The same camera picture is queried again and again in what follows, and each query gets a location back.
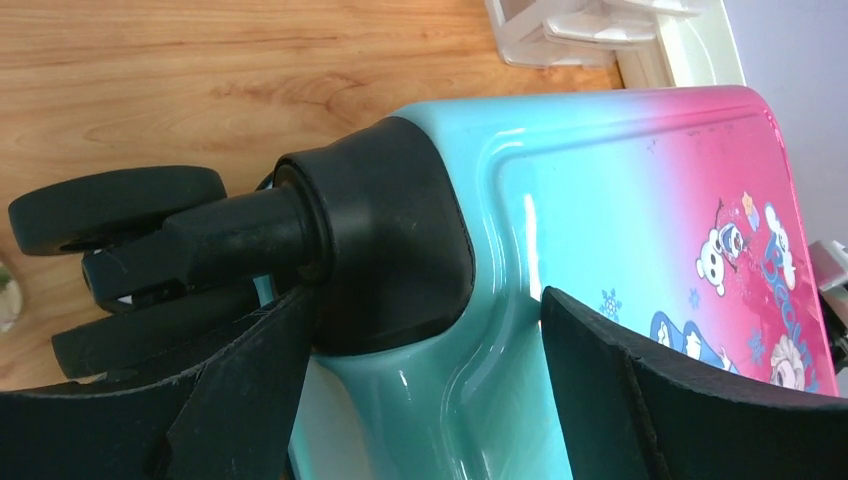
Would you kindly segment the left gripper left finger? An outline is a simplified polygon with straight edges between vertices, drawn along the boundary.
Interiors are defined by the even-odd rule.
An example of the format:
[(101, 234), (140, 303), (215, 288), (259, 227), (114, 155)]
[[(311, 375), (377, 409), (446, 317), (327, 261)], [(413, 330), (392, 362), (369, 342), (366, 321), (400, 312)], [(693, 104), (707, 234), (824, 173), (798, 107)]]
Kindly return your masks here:
[(117, 377), (1, 396), (5, 479), (278, 479), (317, 294), (299, 287)]

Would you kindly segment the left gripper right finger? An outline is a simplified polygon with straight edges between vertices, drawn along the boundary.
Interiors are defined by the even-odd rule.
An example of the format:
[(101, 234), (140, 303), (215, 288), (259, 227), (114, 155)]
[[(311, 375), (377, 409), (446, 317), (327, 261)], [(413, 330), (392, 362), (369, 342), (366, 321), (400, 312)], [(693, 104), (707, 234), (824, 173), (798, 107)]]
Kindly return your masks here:
[(847, 403), (692, 359), (548, 287), (541, 332), (576, 479), (843, 479)]

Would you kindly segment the pink and teal kids suitcase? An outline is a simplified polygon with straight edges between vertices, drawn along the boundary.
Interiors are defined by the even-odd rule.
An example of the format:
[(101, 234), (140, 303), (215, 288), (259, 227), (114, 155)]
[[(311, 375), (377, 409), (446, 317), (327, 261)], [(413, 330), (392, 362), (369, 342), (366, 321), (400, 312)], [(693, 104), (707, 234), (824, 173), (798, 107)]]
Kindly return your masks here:
[(53, 336), (63, 383), (315, 290), (278, 479), (576, 479), (548, 287), (709, 366), (842, 398), (847, 320), (821, 303), (780, 130), (746, 87), (418, 103), (282, 156), (247, 194), (154, 166), (8, 213), (23, 253), (81, 255), (106, 313)]

